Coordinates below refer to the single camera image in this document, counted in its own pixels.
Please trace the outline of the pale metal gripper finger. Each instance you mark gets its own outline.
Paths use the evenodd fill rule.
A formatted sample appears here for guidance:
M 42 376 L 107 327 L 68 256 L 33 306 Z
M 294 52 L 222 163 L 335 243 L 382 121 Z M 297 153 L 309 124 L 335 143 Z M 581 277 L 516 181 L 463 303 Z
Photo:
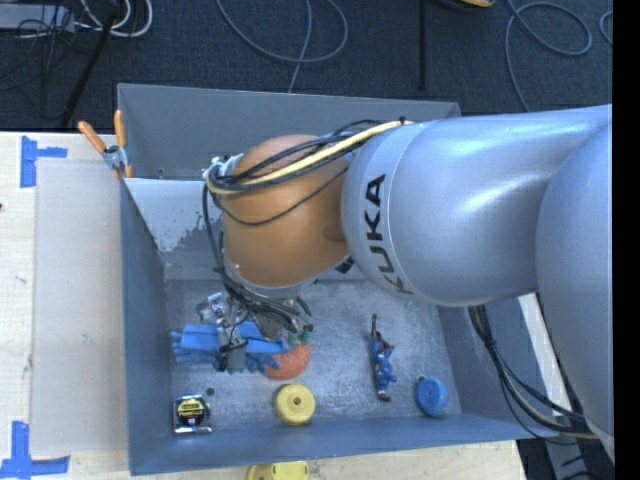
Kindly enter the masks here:
M 201 323 L 225 326 L 227 319 L 228 305 L 222 292 L 209 295 L 196 306 L 196 312 Z
M 236 326 L 219 327 L 217 336 L 219 342 L 217 370 L 230 373 L 242 371 L 246 366 L 247 340 Z

